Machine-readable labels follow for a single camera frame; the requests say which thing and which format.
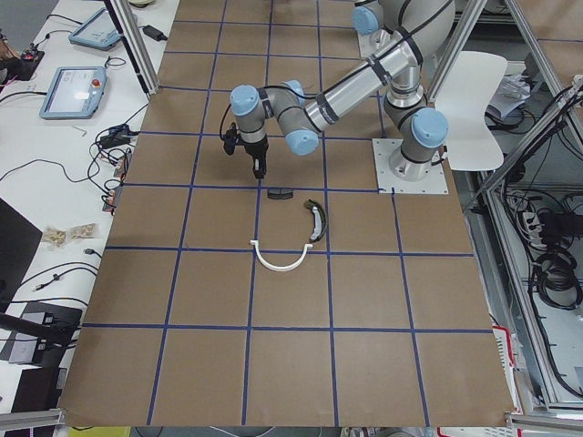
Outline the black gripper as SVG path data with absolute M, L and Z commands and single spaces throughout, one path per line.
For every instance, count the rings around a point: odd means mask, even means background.
M 245 152 L 252 157 L 252 172 L 256 179 L 264 179 L 266 176 L 266 157 L 269 148 L 267 138 L 263 138 L 257 142 L 242 141 Z

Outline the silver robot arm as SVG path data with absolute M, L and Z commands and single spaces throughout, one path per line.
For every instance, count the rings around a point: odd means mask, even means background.
M 312 153 L 320 134 L 366 98 L 386 88 L 384 111 L 403 136 L 390 158 L 393 173 L 404 180 L 424 177 L 448 133 L 445 115 L 424 102 L 420 72 L 448 36 L 455 18 L 452 1 L 357 1 L 353 27 L 361 36 L 385 31 L 388 37 L 364 61 L 315 96 L 291 80 L 278 86 L 240 85 L 230 92 L 235 117 L 222 136 L 229 155 L 237 146 L 252 158 L 257 179 L 267 172 L 266 120 L 277 121 L 289 149 Z
M 378 0 L 356 1 L 352 12 L 353 27 L 359 35 L 368 36 L 384 28 L 384 7 Z

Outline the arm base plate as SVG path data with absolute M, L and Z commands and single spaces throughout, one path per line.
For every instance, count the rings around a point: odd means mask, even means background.
M 361 59 L 365 59 L 371 54 L 377 52 L 394 39 L 394 35 L 387 32 L 385 29 L 380 29 L 369 35 L 357 34 L 357 37 Z
M 380 194 L 447 195 L 448 187 L 439 153 L 421 164 L 402 155 L 402 139 L 374 138 L 373 156 Z

